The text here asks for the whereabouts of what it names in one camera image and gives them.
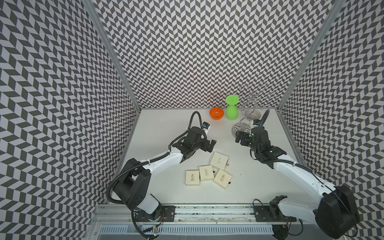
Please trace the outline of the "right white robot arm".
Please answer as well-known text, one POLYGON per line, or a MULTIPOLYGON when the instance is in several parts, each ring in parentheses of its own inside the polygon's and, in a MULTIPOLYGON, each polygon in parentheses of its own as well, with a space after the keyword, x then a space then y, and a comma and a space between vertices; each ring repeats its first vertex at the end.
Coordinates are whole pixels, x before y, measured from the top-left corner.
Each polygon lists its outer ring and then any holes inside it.
POLYGON ((249 131, 239 129, 235 141, 250 148, 250 156, 295 182, 313 199, 312 202, 295 201, 288 196, 276 196, 269 203, 268 213, 273 221, 295 218, 316 224, 327 236, 339 239, 346 236, 360 221, 356 199, 352 190, 336 186, 317 177, 311 169, 290 158, 279 147, 273 146, 264 127, 269 111, 260 120, 254 120, 249 131))

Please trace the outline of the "cream drawer jewelry box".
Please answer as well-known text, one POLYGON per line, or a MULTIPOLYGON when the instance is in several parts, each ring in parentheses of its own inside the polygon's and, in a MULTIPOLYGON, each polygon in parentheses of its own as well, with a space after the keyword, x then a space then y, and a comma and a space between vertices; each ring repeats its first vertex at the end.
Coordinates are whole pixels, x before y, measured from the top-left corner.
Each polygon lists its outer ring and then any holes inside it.
POLYGON ((210 165, 212 165, 214 168, 225 170, 228 164, 228 160, 228 156, 215 152, 211 159, 210 165))

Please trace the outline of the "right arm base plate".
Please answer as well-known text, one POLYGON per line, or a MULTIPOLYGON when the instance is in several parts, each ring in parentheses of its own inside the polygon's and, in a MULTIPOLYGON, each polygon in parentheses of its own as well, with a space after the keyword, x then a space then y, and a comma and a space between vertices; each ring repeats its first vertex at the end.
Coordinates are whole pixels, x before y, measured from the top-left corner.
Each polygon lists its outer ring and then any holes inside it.
POLYGON ((284 216, 280 210, 270 206, 254 206, 254 214, 257 222, 286 223, 296 222, 294 217, 284 216))

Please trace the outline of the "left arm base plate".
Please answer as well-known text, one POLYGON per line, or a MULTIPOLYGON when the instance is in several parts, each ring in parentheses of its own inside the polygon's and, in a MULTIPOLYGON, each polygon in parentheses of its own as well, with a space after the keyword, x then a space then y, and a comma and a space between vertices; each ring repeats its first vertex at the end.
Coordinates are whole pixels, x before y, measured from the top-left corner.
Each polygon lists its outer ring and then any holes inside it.
POLYGON ((144 210, 134 211, 134 220, 137 222, 173 222, 176 206, 159 205, 152 214, 144 210))

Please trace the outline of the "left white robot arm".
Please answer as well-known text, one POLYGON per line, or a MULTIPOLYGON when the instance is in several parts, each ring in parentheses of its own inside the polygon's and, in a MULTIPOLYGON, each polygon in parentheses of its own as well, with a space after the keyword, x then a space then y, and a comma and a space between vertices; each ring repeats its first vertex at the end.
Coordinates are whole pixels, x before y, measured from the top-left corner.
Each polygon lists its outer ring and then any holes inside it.
POLYGON ((191 158, 196 151, 211 153, 217 141, 207 137, 210 124, 202 121, 201 114, 194 111, 184 133, 168 145, 166 152, 146 160, 128 160, 121 172, 107 187, 106 197, 110 203, 125 205, 133 212, 143 211, 157 219, 162 204, 148 194, 150 180, 156 174, 181 164, 191 158))

